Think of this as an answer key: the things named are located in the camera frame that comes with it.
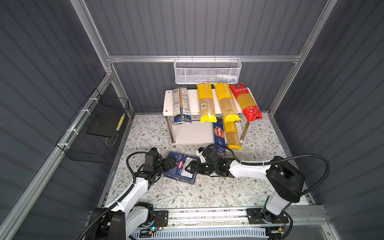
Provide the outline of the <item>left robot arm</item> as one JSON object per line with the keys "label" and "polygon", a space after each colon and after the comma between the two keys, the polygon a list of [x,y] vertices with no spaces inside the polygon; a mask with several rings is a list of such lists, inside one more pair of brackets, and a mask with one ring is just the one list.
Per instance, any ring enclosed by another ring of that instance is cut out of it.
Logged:
{"label": "left robot arm", "polygon": [[[145,162],[136,172],[130,165],[130,158],[145,155]],[[127,240],[142,224],[154,221],[153,204],[139,199],[158,181],[163,173],[177,163],[172,157],[163,158],[156,148],[148,152],[134,152],[126,158],[126,165],[133,180],[111,204],[92,212],[89,224],[78,237],[79,240]]]}

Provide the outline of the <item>clear blue spaghetti bag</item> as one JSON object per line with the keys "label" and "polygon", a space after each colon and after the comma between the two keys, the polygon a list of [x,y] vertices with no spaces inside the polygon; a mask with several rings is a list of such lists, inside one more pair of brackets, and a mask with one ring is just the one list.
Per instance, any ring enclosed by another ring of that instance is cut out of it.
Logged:
{"label": "clear blue spaghetti bag", "polygon": [[189,95],[186,87],[173,90],[173,125],[191,124]]}

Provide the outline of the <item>blue Barilla spaghetti box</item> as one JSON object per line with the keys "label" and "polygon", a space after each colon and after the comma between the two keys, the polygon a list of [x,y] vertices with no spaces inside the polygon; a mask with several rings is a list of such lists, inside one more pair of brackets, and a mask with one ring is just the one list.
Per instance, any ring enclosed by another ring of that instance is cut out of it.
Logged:
{"label": "blue Barilla spaghetti box", "polygon": [[217,122],[213,123],[215,151],[217,153],[225,153],[227,150],[224,148],[226,145],[223,119],[217,118]]}

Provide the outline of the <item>yellow Pastatime spaghetti bag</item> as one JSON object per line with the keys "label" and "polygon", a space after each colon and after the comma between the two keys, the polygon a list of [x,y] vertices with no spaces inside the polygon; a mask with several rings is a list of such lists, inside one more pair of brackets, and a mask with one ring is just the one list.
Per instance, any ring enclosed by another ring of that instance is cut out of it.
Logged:
{"label": "yellow Pastatime spaghetti bag", "polygon": [[235,122],[224,121],[224,128],[227,137],[228,147],[232,150],[241,150],[240,138]]}

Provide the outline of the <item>red spaghetti bag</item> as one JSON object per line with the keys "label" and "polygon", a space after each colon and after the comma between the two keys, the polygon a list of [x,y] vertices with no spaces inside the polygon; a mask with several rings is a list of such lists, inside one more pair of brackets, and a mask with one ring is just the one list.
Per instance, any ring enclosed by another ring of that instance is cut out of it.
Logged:
{"label": "red spaghetti bag", "polygon": [[261,111],[244,83],[230,85],[230,89],[238,101],[248,122],[261,120]]}

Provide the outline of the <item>yellow spaghetti bag label up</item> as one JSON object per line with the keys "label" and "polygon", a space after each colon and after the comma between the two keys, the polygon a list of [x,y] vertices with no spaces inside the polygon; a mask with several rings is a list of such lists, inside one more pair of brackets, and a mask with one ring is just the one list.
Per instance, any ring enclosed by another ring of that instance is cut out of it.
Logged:
{"label": "yellow spaghetti bag label up", "polygon": [[216,123],[216,111],[211,84],[197,84],[201,123]]}

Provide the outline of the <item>dark blue pasta box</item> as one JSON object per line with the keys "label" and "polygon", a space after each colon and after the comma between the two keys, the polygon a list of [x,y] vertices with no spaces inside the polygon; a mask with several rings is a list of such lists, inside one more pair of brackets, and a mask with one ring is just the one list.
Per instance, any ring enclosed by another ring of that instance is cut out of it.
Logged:
{"label": "dark blue pasta box", "polygon": [[188,173],[185,171],[185,166],[190,161],[198,161],[198,159],[176,152],[169,152],[168,156],[174,158],[177,162],[177,165],[173,169],[166,171],[163,176],[179,182],[194,185],[196,182],[197,174],[192,175]]}

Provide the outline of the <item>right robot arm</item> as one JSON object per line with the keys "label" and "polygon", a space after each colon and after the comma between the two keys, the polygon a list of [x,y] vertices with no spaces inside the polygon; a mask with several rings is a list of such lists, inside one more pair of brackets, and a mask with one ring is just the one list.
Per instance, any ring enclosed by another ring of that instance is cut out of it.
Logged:
{"label": "right robot arm", "polygon": [[[283,158],[275,156],[271,161],[247,162],[241,161],[233,150],[230,158],[224,158],[214,150],[211,144],[197,150],[198,160],[186,166],[191,174],[200,174],[211,178],[254,178],[269,181],[274,188],[267,198],[259,217],[266,223],[274,223],[277,219],[287,216],[286,209],[300,201],[301,196],[310,193],[321,185],[328,177],[331,166],[323,156],[317,154],[302,154]],[[290,163],[291,160],[302,158],[316,158],[325,163],[325,172],[311,187],[304,190],[305,175]]]}

